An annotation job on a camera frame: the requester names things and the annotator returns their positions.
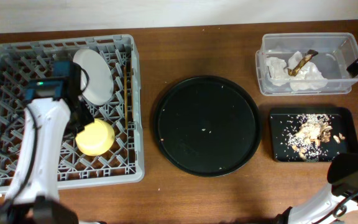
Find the grey round plate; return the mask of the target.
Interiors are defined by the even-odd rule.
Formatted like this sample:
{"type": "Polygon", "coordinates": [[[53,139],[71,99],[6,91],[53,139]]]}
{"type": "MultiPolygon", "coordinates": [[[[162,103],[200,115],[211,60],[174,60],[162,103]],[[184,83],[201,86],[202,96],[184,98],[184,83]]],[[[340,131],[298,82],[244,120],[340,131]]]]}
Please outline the grey round plate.
{"type": "Polygon", "coordinates": [[[101,106],[107,103],[113,94],[114,83],[111,71],[102,56],[91,49],[80,49],[73,57],[73,62],[81,70],[82,95],[92,104],[101,106]]]}

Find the white paper napkin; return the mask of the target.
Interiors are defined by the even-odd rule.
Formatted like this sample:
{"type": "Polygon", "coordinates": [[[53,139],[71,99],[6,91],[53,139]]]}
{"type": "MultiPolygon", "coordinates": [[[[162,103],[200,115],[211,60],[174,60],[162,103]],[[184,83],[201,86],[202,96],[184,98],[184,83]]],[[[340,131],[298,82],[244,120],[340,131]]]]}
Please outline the white paper napkin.
{"type": "Polygon", "coordinates": [[[313,62],[307,62],[295,77],[289,76],[288,69],[295,68],[302,60],[303,55],[297,51],[286,62],[277,57],[268,57],[266,66],[270,72],[272,84],[275,86],[290,85],[293,91],[317,90],[328,84],[328,79],[322,76],[313,62]]]}

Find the wooden chopstick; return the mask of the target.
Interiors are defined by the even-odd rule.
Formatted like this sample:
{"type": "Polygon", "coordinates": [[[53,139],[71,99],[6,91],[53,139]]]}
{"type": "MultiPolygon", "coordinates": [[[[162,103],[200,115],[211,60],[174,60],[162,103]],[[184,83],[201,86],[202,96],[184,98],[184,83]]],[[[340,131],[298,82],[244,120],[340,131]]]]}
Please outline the wooden chopstick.
{"type": "Polygon", "coordinates": [[[134,84],[133,84],[133,67],[132,67],[132,59],[130,61],[130,83],[131,83],[131,114],[132,114],[132,121],[134,121],[135,118],[135,114],[134,114],[134,108],[135,108],[135,104],[134,104],[134,84]]]}
{"type": "Polygon", "coordinates": [[[128,130],[128,96],[127,96],[127,66],[124,65],[124,116],[125,116],[125,130],[128,130]]]}

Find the yellow bowl with food scraps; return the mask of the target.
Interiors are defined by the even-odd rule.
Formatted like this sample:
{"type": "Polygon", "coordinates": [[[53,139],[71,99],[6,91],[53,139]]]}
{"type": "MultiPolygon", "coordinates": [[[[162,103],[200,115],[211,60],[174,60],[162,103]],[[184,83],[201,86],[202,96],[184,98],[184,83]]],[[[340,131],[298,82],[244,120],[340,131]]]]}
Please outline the yellow bowl with food scraps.
{"type": "Polygon", "coordinates": [[[87,156],[100,156],[114,144],[113,127],[101,119],[94,119],[85,129],[78,133],[75,142],[78,149],[87,156]]]}

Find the gold foil wrapper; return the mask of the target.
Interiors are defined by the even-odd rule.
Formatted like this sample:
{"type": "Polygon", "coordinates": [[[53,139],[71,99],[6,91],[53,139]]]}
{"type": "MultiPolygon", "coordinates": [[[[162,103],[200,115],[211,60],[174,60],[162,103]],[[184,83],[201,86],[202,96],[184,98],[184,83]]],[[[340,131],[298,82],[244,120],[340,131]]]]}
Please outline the gold foil wrapper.
{"type": "Polygon", "coordinates": [[[299,73],[299,71],[314,57],[318,55],[318,52],[315,50],[310,49],[305,53],[303,58],[300,60],[300,62],[293,68],[293,69],[287,69],[287,72],[289,76],[295,77],[299,73]]]}

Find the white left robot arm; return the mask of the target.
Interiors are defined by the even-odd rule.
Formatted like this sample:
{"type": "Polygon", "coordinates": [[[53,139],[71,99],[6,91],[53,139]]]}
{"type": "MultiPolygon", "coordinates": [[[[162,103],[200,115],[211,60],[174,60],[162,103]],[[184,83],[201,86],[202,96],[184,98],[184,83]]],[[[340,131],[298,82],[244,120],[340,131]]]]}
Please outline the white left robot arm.
{"type": "Polygon", "coordinates": [[[56,61],[52,76],[33,79],[25,89],[24,135],[13,180],[0,205],[0,223],[79,223],[59,202],[57,169],[66,131],[78,134],[94,118],[80,96],[77,63],[56,61]]]}

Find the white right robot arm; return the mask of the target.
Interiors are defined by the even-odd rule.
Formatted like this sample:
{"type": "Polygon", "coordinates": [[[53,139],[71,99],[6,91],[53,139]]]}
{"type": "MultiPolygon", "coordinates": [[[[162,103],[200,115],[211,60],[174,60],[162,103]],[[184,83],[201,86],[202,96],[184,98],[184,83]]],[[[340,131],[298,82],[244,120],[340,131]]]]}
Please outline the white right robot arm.
{"type": "Polygon", "coordinates": [[[349,146],[355,153],[340,153],[328,169],[327,181],[307,202],[288,207],[272,223],[340,223],[340,217],[358,210],[358,142],[354,121],[349,110],[344,112],[342,123],[347,124],[349,146]]]}

